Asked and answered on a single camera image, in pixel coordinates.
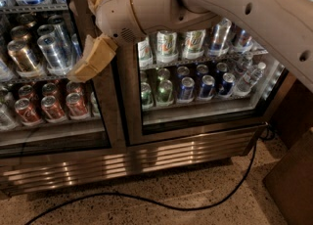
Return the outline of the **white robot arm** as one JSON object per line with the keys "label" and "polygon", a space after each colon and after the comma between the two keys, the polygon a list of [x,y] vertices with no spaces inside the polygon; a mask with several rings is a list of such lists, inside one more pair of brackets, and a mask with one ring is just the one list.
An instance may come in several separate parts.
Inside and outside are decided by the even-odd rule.
{"label": "white robot arm", "polygon": [[161,30],[200,30],[222,17],[257,43],[313,91],[313,3],[309,0],[88,0],[102,34],[87,37],[83,57],[67,74],[86,82],[116,49]]}

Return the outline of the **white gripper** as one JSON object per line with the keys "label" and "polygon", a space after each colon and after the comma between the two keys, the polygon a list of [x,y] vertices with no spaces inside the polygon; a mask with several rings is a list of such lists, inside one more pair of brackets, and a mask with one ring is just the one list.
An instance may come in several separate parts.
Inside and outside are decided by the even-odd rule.
{"label": "white gripper", "polygon": [[86,36],[82,57],[67,73],[67,79],[73,82],[86,82],[98,75],[114,58],[117,45],[135,44],[146,37],[137,23],[131,0],[87,0],[87,3],[95,14],[96,26],[104,34],[96,38]]}

